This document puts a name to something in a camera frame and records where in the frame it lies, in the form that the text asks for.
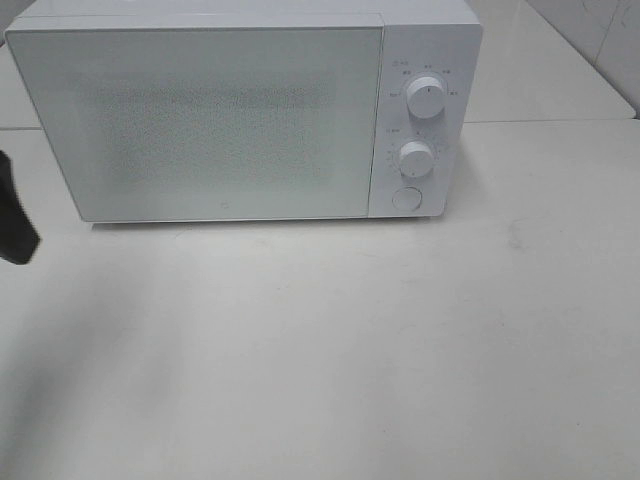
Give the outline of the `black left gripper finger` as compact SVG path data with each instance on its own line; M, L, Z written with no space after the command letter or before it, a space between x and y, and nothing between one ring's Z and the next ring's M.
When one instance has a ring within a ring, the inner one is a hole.
M11 159L1 152L0 240L1 257L16 265L28 264L40 236L26 215L16 192Z

